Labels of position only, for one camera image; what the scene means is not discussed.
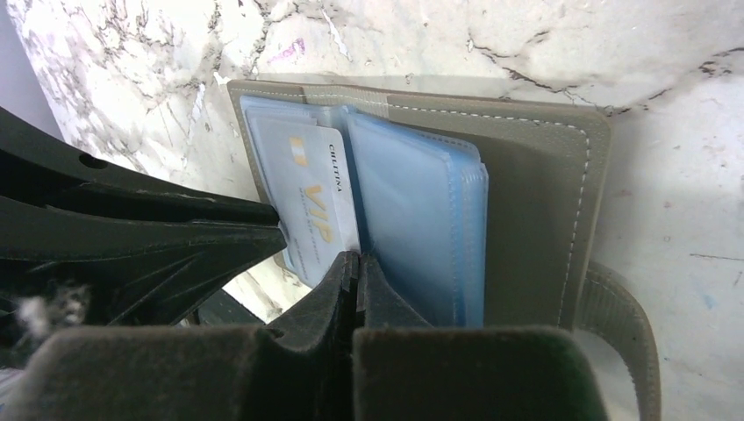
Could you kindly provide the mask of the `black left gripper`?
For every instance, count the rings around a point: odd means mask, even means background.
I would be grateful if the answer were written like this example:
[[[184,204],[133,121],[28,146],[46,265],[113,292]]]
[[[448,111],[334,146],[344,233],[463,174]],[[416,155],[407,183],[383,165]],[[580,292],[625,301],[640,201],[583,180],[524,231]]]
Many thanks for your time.
[[[122,168],[2,111],[1,369],[72,327],[261,324],[223,290],[206,298],[284,249],[278,222],[267,204]]]

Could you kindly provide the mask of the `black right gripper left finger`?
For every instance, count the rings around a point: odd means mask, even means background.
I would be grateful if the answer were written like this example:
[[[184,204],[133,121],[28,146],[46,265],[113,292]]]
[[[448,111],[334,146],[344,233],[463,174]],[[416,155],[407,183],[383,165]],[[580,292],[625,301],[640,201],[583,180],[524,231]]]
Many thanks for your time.
[[[360,257],[268,325],[81,327],[30,359],[4,420],[350,420]]]

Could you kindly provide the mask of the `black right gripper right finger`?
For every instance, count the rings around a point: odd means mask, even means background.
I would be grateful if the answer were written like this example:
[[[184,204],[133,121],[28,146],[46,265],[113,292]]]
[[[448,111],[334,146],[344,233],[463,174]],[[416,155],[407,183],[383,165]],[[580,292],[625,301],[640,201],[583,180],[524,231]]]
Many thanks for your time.
[[[548,326],[435,328],[361,257],[353,335],[357,420],[605,420],[590,363]]]

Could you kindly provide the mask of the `grey metal card holder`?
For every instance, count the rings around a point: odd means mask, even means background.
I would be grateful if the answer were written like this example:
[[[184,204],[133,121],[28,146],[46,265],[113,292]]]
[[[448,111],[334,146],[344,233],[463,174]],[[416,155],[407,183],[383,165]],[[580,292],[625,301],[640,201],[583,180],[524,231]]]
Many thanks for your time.
[[[588,106],[445,96],[349,84],[233,81],[242,95],[351,104],[477,146],[490,173],[485,323],[552,325],[607,342],[632,378],[640,418],[662,416],[655,337],[615,272],[590,259],[612,129]]]

